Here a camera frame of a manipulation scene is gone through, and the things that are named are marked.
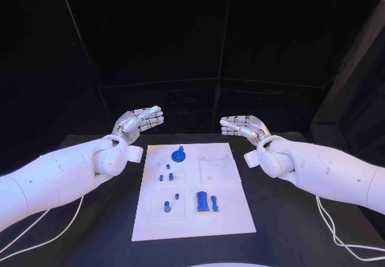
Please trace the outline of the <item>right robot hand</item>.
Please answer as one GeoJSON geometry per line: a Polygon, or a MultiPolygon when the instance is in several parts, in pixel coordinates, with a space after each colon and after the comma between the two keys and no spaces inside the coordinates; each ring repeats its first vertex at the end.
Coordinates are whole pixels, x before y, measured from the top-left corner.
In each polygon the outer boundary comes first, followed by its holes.
{"type": "Polygon", "coordinates": [[[223,135],[242,136],[254,146],[271,135],[265,124],[252,115],[222,117],[219,124],[223,135]]]}

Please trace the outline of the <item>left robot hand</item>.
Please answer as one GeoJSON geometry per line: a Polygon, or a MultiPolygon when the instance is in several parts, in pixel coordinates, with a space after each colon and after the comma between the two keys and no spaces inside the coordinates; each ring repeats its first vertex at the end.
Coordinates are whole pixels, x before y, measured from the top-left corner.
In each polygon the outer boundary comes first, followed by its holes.
{"type": "Polygon", "coordinates": [[[163,111],[158,106],[127,111],[118,118],[111,134],[122,138],[130,145],[140,133],[163,124],[163,111]]]}

